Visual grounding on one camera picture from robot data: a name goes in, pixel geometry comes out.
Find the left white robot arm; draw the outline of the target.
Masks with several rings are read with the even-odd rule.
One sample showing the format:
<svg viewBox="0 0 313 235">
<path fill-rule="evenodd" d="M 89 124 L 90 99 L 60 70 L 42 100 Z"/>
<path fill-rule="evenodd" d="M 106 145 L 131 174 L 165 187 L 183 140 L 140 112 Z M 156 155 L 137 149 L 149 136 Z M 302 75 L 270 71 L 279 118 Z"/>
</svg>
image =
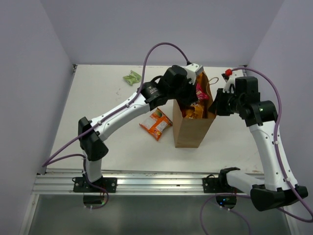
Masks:
<svg viewBox="0 0 313 235">
<path fill-rule="evenodd" d="M 80 147 L 86 157 L 84 186 L 90 192 L 97 192 L 102 186 L 101 163 L 109 151 L 105 140 L 134 118 L 165 105 L 169 100 L 175 99 L 187 106 L 195 103 L 198 100 L 197 77 L 202 72 L 203 67 L 198 64 L 173 65 L 164 75 L 143 83 L 132 96 L 107 113 L 78 121 Z"/>
</svg>

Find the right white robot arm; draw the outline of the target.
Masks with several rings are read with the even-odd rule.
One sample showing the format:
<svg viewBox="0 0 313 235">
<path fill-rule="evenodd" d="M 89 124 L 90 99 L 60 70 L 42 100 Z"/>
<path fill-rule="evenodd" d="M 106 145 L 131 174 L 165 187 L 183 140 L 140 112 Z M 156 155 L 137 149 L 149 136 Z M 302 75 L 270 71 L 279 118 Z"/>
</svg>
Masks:
<svg viewBox="0 0 313 235">
<path fill-rule="evenodd" d="M 280 136 L 274 130 L 278 114 L 271 101 L 261 101 L 256 77 L 225 75 L 226 85 L 217 90 L 209 111 L 219 116 L 239 114 L 256 142 L 264 179 L 259 180 L 243 173 L 237 167 L 222 169 L 218 187 L 223 192 L 233 188 L 246 193 L 258 211 L 296 203 L 308 196 L 305 186 L 300 186 L 286 158 Z"/>
</svg>

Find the brown paper bag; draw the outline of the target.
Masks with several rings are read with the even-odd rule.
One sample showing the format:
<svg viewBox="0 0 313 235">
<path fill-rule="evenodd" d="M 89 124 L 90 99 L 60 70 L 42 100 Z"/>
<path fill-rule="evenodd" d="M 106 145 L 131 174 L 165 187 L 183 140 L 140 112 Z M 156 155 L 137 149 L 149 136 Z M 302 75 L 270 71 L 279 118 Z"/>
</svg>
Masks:
<svg viewBox="0 0 313 235">
<path fill-rule="evenodd" d="M 179 102 L 173 103 L 173 136 L 176 148 L 198 148 L 212 125 L 216 114 L 208 112 L 206 109 L 206 118 L 189 119 L 183 118 L 179 108 Z"/>
</svg>

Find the small orange snack packet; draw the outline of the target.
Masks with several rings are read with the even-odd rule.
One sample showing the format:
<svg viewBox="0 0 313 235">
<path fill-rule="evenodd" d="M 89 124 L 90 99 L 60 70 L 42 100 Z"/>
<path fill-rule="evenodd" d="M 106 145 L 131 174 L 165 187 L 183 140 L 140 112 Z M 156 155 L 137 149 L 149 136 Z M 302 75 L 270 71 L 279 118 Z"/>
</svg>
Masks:
<svg viewBox="0 0 313 235">
<path fill-rule="evenodd" d="M 172 125 L 172 121 L 159 108 L 139 124 L 139 126 L 153 136 L 156 141 L 159 141 L 163 131 Z"/>
</svg>

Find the tall orange snack bag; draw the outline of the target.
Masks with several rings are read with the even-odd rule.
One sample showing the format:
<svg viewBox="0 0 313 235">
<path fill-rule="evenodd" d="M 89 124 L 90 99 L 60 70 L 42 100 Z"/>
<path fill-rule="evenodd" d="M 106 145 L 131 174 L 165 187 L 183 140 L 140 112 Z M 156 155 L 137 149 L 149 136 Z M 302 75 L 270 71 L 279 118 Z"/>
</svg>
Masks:
<svg viewBox="0 0 313 235">
<path fill-rule="evenodd" d="M 209 100 L 202 100 L 197 101 L 196 103 L 193 103 L 191 106 L 185 106 L 179 103 L 179 108 L 182 113 L 183 118 L 189 118 L 189 119 L 200 119 L 200 118 L 206 118 L 206 109 L 208 108 L 208 105 L 212 101 L 212 95 L 209 91 L 209 79 L 205 72 L 202 72 L 197 77 L 197 83 L 199 83 L 202 87 L 202 89 L 206 92 L 206 94 L 209 96 Z"/>
</svg>

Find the small pink snack packet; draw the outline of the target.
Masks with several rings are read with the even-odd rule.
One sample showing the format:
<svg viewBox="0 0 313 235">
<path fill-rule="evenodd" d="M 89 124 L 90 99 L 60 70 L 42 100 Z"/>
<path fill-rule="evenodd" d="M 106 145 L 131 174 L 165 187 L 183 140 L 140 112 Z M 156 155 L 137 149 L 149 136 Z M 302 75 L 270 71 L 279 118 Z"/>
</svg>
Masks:
<svg viewBox="0 0 313 235">
<path fill-rule="evenodd" d="M 196 85 L 196 95 L 199 101 L 202 100 L 209 100 L 209 96 L 206 94 L 206 92 L 202 89 L 201 85 L 197 83 Z"/>
</svg>

